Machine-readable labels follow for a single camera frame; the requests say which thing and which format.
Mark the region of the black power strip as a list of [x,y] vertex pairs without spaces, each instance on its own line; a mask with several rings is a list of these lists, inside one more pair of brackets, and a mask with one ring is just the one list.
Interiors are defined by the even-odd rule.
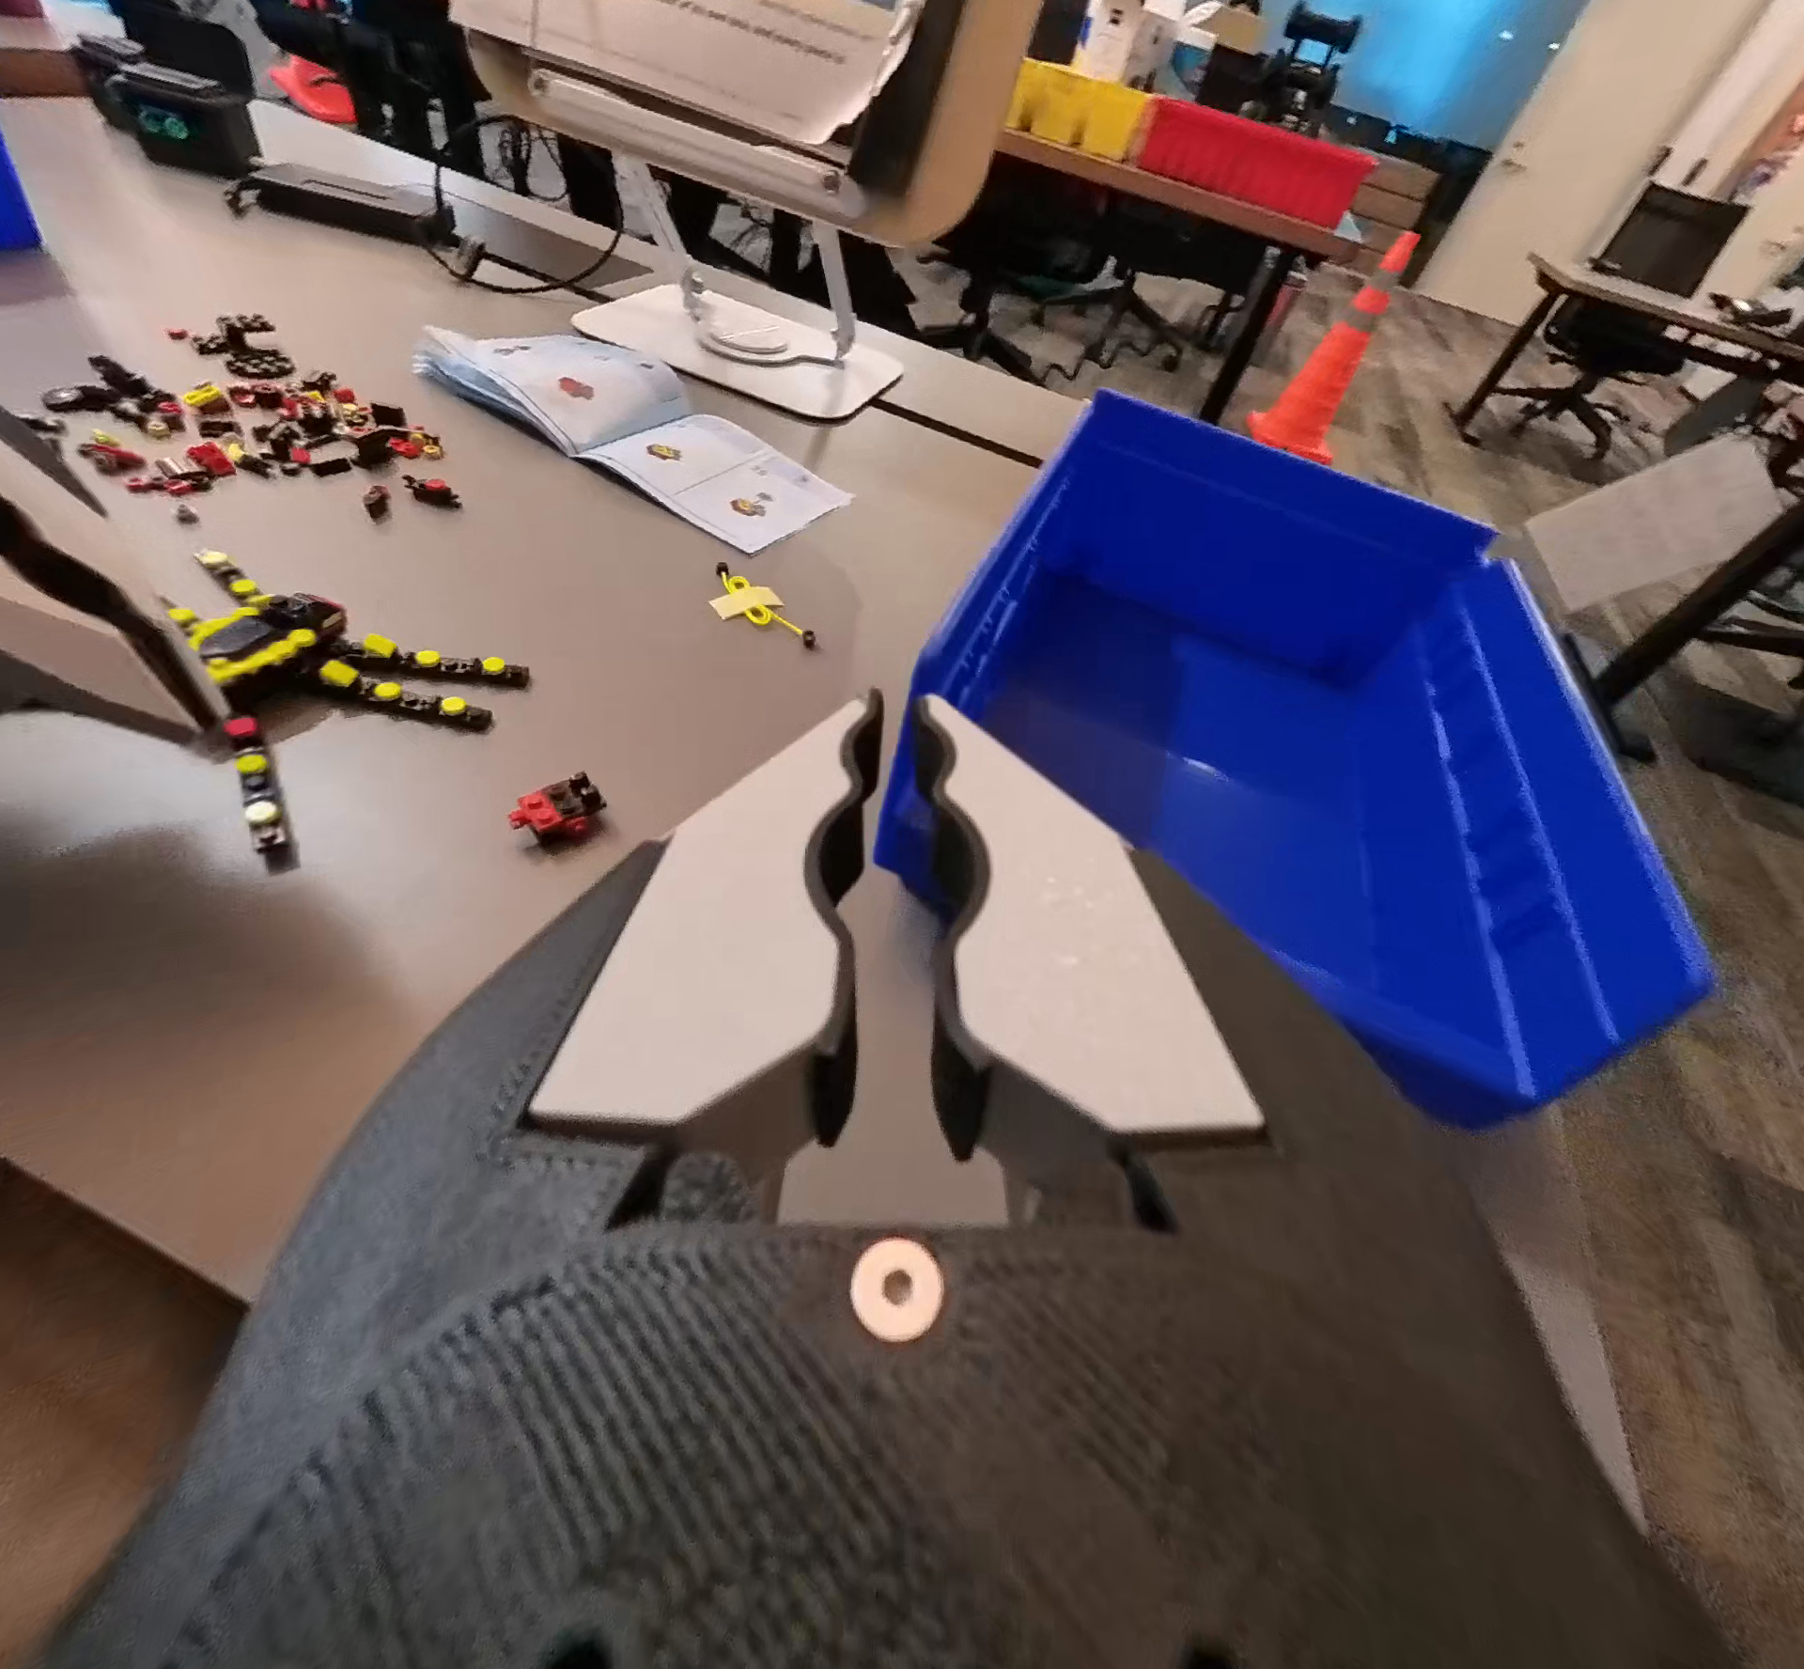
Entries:
[[264,163],[225,193],[232,214],[258,208],[316,226],[397,240],[423,250],[456,246],[456,216],[434,193],[377,185],[327,169]]

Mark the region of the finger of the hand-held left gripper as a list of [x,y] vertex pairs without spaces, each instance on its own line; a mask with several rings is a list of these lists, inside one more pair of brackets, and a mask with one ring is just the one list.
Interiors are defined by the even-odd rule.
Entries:
[[5,709],[195,743],[228,707],[112,523],[66,492],[3,500]]
[[108,515],[102,500],[88,486],[80,484],[74,468],[64,458],[60,440],[42,426],[34,426],[34,420],[3,408],[3,444],[5,450],[11,450],[23,464],[32,466],[44,480],[58,484],[70,498],[78,500],[98,517]]

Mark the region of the wooden table with black legs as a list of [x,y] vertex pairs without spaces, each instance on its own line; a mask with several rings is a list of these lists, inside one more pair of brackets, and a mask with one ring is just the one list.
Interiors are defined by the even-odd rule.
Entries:
[[1335,228],[1310,224],[1298,216],[1282,214],[1221,193],[1161,177],[1137,165],[1110,161],[1060,143],[1038,139],[1025,131],[1001,131],[997,155],[1023,161],[1038,169],[1058,171],[1064,177],[1159,205],[1189,218],[1209,220],[1236,234],[1258,238],[1270,250],[1270,262],[1252,280],[1244,302],[1240,329],[1232,333],[1221,371],[1211,383],[1199,408],[1199,418],[1223,426],[1238,395],[1254,353],[1260,349],[1290,274],[1300,266],[1347,266],[1357,258],[1359,242],[1345,238]]

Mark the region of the red plastic bin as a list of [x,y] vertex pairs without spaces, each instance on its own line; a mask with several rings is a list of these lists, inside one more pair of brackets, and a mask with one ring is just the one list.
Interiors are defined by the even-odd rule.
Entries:
[[1377,169],[1359,149],[1175,98],[1153,98],[1133,165],[1161,179],[1333,230]]

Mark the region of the pile of loose lego pieces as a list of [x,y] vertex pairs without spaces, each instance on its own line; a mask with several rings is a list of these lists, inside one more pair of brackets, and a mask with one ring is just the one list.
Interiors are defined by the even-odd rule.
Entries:
[[357,482],[373,523],[401,501],[464,509],[442,474],[440,434],[331,369],[302,371],[268,315],[171,325],[157,363],[141,371],[120,353],[90,353],[82,377],[42,391],[21,416],[96,478],[167,501],[187,525],[203,496],[238,482]]

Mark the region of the blue plastic bin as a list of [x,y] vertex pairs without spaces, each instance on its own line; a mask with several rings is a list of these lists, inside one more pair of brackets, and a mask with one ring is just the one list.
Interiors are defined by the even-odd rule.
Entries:
[[945,699],[1183,874],[1413,1105],[1482,1131],[1718,985],[1494,539],[1102,393],[910,697]]

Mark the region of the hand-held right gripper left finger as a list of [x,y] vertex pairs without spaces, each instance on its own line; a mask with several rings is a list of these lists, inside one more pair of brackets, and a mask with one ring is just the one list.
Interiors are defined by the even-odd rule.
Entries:
[[884,717],[868,690],[650,848],[533,1131],[724,1157],[761,1198],[840,1141],[860,1072],[842,905],[868,868]]

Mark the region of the wooden desk with black legs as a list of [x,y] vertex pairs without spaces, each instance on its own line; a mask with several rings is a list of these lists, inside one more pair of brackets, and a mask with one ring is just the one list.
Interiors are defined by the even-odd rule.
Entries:
[[1593,309],[1611,309],[1658,327],[1676,341],[1682,357],[1692,365],[1741,379],[1779,381],[1799,389],[1803,385],[1803,343],[1777,329],[1749,327],[1716,313],[1706,302],[1676,298],[1640,286],[1632,280],[1599,276],[1567,262],[1528,254],[1537,286],[1537,302],[1529,315],[1516,327],[1488,373],[1470,393],[1466,402],[1448,406],[1456,434],[1472,442],[1478,414],[1498,397],[1510,393],[1506,377],[1524,351],[1541,339],[1559,307],[1577,304]]

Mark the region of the black yellow lego spider model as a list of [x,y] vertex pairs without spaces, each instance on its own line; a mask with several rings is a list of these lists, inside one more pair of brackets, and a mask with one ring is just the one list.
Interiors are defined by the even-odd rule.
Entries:
[[225,553],[203,551],[197,565],[230,597],[232,608],[209,618],[173,604],[169,618],[226,701],[221,731],[236,769],[246,832],[274,870],[292,862],[296,838],[276,747],[260,721],[264,705],[314,699],[480,735],[496,717],[474,699],[478,690],[514,694],[533,684],[527,666],[502,656],[456,656],[407,648],[381,634],[353,636],[341,602],[270,593]]

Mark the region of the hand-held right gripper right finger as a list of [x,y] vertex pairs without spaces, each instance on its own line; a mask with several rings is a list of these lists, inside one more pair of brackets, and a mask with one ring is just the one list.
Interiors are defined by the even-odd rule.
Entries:
[[1264,1145],[1141,854],[947,699],[918,699],[914,733],[943,917],[929,1074],[953,1157],[1050,1190]]

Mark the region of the lego instruction booklet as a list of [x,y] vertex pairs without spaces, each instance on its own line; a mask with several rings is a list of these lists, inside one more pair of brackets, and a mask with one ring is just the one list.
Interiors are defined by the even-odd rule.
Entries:
[[854,501],[731,420],[698,412],[670,367],[615,343],[426,327],[415,367],[741,555]]

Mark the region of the monitor on silver stand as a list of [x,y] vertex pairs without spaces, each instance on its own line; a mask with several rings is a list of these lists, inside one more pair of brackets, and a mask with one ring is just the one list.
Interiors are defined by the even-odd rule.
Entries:
[[[902,367],[858,337],[844,244],[908,248],[947,234],[975,205],[1044,0],[926,0],[912,46],[866,111],[805,147],[486,34],[468,50],[500,109],[607,149],[621,189],[642,203],[658,278],[575,317],[579,333],[646,353],[710,385],[801,418],[860,414]],[[825,258],[832,329],[747,304],[682,240],[650,173],[795,214]]]

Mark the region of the black office chair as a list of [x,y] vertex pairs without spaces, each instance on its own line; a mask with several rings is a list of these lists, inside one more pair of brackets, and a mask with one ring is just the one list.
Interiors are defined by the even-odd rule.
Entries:
[[[1506,377],[1531,343],[1571,379],[1561,387],[1506,385]],[[1494,401],[1516,401],[1520,418],[1514,434],[1535,422],[1577,420],[1591,436],[1591,462],[1603,464],[1613,452],[1617,430],[1628,414],[1601,401],[1607,385],[1674,379],[1688,367],[1682,337],[1646,315],[1619,305],[1547,292],[1529,319],[1510,337],[1468,402],[1452,410],[1460,440],[1474,442],[1472,426]]]

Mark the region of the black device with green lights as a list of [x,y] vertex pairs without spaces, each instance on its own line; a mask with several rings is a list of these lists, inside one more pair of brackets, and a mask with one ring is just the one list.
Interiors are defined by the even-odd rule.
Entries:
[[125,36],[78,34],[72,56],[104,121],[133,139],[153,165],[228,183],[262,165],[248,94],[155,64]]

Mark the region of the yellow plastic bin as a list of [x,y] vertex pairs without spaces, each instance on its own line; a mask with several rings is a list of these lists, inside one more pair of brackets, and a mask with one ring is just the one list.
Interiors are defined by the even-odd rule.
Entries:
[[1056,62],[1027,58],[1005,117],[1005,131],[1133,165],[1159,98],[1098,80]]

